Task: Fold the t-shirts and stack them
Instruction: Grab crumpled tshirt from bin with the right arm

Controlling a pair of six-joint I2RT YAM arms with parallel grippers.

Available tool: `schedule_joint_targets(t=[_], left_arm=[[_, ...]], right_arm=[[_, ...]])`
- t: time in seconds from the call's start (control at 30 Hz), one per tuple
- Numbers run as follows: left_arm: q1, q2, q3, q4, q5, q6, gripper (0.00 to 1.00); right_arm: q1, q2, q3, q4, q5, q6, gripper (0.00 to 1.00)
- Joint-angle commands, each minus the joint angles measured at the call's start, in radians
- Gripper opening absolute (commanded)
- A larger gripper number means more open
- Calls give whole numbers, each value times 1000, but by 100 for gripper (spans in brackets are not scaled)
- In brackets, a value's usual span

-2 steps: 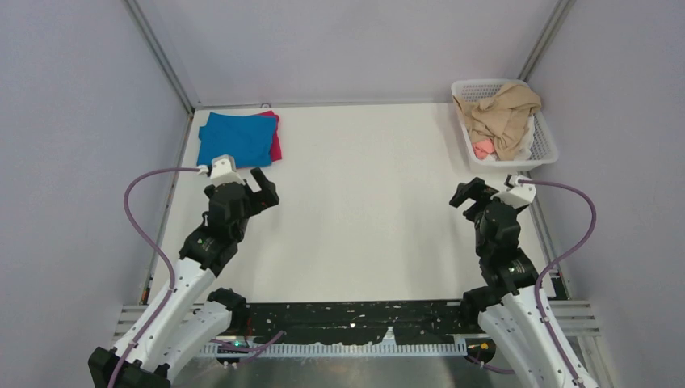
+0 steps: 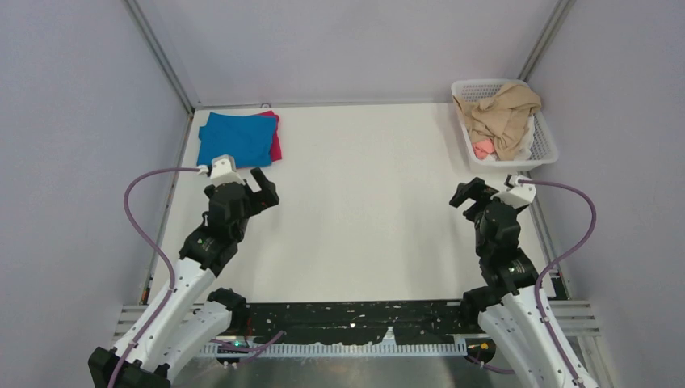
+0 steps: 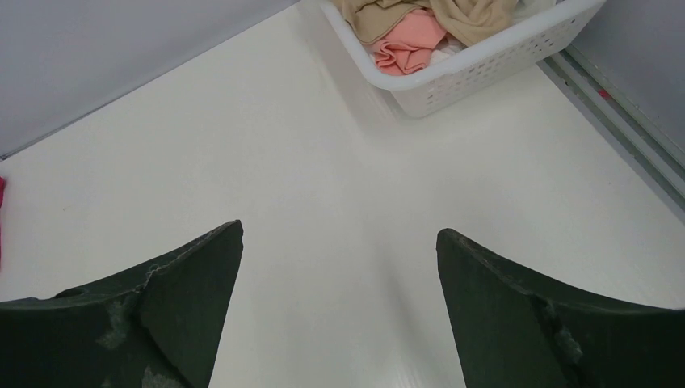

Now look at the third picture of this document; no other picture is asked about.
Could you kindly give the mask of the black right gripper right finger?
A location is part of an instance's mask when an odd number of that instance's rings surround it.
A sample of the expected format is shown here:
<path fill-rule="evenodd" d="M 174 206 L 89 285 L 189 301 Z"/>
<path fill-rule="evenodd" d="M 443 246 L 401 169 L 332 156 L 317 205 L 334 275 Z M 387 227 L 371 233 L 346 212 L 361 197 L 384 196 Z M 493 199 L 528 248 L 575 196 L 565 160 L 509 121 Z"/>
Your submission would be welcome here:
<path fill-rule="evenodd" d="M 682 310 L 568 285 L 452 229 L 436 251 L 467 386 L 683 386 Z"/>

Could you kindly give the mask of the beige t shirt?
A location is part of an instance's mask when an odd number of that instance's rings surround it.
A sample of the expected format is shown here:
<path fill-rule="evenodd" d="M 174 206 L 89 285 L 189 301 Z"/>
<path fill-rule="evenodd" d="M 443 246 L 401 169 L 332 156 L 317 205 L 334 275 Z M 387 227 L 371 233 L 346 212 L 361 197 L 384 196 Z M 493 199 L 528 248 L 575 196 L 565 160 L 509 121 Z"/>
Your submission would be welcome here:
<path fill-rule="evenodd" d="M 386 36 L 412 11 L 427 9 L 437 23 L 462 44 L 472 46 L 513 24 L 517 0 L 334 1 L 363 44 Z"/>

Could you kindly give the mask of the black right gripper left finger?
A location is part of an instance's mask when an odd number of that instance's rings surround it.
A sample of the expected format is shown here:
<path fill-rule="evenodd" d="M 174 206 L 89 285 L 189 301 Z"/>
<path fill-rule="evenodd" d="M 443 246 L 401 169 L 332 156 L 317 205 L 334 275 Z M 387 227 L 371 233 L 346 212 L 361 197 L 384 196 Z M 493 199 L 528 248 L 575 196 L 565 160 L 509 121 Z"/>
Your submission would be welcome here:
<path fill-rule="evenodd" d="M 1 304 L 4 387 L 206 387 L 242 251 L 240 221 L 49 299 Z"/>

